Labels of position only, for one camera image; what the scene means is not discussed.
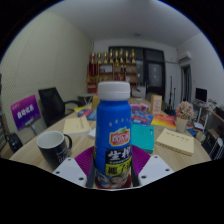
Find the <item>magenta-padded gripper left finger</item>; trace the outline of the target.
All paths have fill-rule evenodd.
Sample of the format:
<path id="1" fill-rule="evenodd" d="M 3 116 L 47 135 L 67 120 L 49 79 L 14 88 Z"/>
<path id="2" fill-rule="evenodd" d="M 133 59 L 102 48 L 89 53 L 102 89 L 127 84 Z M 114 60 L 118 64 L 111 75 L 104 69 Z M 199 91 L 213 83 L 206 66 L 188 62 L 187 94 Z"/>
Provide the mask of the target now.
<path id="1" fill-rule="evenodd" d="M 78 186 L 92 188 L 95 181 L 93 150 L 94 147 L 90 147 L 75 158 L 66 158 L 53 174 Z"/>

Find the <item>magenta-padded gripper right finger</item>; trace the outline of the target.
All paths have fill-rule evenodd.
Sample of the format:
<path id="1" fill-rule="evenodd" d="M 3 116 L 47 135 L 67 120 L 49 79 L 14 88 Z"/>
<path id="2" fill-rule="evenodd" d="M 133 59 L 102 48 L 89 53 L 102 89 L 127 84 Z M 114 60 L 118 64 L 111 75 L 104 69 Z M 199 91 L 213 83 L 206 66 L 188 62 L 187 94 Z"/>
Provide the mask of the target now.
<path id="1" fill-rule="evenodd" d="M 159 155 L 149 155 L 137 146 L 132 146 L 132 184 L 145 186 L 173 173 Z"/>

